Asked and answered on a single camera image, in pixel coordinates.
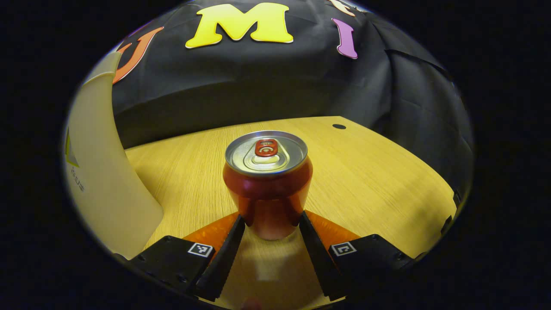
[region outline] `can lid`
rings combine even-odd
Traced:
[[[248,175],[273,175],[293,170],[308,154],[306,143],[284,131],[262,130],[234,140],[226,149],[226,161]]]

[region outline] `letter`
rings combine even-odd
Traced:
[[[126,63],[126,65],[120,67],[115,72],[115,77],[113,78],[113,84],[122,80],[126,75],[128,75],[136,67],[136,65],[140,62],[140,60],[142,60],[142,57],[145,54],[145,51],[147,50],[149,43],[151,43],[153,36],[159,31],[161,31],[163,28],[164,27],[159,27],[155,30],[152,30],[142,35],[138,39],[138,42],[139,42],[138,46],[136,46],[136,50],[134,51],[134,54],[132,54],[132,57],[130,57],[130,60]],[[121,54],[124,53],[130,45],[132,45],[132,43],[128,43],[127,45],[120,48],[117,52]]]
[[[358,54],[354,50],[354,41],[352,39],[352,31],[354,31],[354,29],[352,29],[352,27],[350,27],[347,23],[336,18],[332,18],[331,20],[337,24],[337,28],[339,30],[339,38],[341,40],[339,46],[337,46],[337,51],[339,54],[352,59],[358,59]]]
[[[216,33],[216,26],[222,29],[234,41],[241,40],[255,23],[257,30],[251,34],[255,41],[291,43],[293,36],[287,33],[285,12],[289,7],[277,3],[259,3],[247,13],[243,13],[231,4],[220,4],[197,12],[201,21],[195,36],[186,42],[188,49],[216,44],[222,41],[222,35]]]
[[[337,0],[328,0],[328,1],[331,1],[331,3],[333,3],[333,5],[339,9],[341,12],[343,12],[344,14],[348,14],[350,16],[354,16],[356,17],[356,15],[354,15],[354,13],[350,12],[349,10],[349,7],[345,6],[344,4],[342,4],[341,2],[337,1]]]

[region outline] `red can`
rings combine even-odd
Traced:
[[[312,179],[304,141],[283,131],[256,131],[230,143],[225,156],[224,182],[247,226],[267,240],[290,235]]]

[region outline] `yellow letter m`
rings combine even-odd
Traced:
[[[291,43],[293,36],[287,33],[285,11],[289,7],[278,3],[259,3],[247,13],[243,13],[231,4],[220,4],[199,10],[203,15],[195,36],[186,42],[188,49],[216,44],[222,41],[222,35],[216,33],[219,24],[234,41],[241,40],[256,23],[257,29],[251,34],[255,41]]]

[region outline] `red pull tab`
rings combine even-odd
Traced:
[[[262,139],[256,141],[256,156],[270,157],[277,154],[277,141],[274,139]]]

